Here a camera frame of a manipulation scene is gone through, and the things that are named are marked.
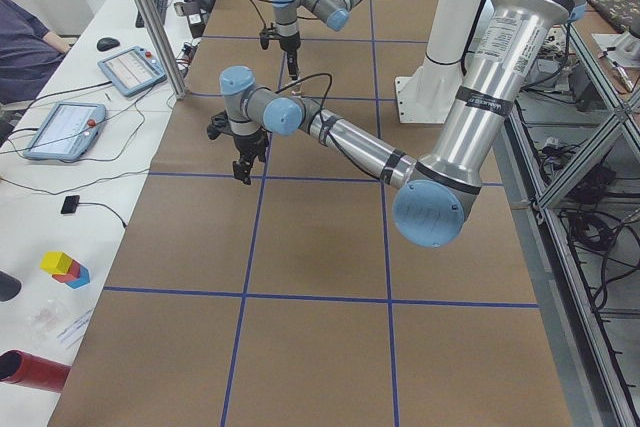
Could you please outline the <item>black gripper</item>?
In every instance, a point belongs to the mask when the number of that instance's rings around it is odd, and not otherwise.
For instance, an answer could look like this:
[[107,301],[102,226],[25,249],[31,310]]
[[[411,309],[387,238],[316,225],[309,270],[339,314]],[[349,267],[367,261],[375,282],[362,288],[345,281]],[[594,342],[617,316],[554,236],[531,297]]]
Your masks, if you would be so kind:
[[291,36],[281,35],[279,38],[279,45],[281,50],[286,56],[286,65],[290,78],[297,80],[300,76],[300,70],[298,66],[298,49],[301,46],[301,39],[299,34]]
[[233,135],[234,145],[239,153],[239,159],[232,163],[233,174],[236,180],[245,185],[251,184],[251,171],[255,160],[266,162],[266,153],[269,146],[268,133],[256,131],[250,135]]

